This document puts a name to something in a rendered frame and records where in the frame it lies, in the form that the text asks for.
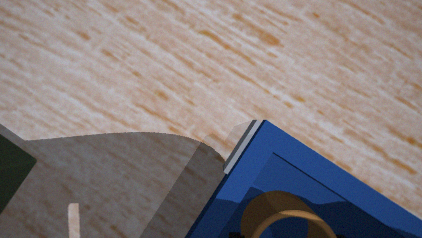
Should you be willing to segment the blue open-top crate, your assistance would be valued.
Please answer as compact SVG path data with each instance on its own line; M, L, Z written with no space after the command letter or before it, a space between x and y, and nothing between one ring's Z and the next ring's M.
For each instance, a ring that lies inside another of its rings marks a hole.
M267 120L261 122L185 238L241 235L247 205L269 191L297 196L335 234L346 238L422 238L421 219ZM307 234L307 219L287 217L270 224L259 238L307 238Z

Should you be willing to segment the bronze bushing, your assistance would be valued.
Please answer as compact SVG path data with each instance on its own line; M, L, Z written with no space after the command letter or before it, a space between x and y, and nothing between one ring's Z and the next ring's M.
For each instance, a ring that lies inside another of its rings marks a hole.
M308 220L307 238L337 238L330 226L297 196L285 191L269 191L255 197L241 219L241 235L259 238L273 222L300 217Z

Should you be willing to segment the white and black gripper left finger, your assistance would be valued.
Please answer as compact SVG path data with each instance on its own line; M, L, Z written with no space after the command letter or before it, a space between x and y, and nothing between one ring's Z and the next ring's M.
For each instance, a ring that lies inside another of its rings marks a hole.
M240 232L229 232L229 238L245 238L245 236L240 235Z

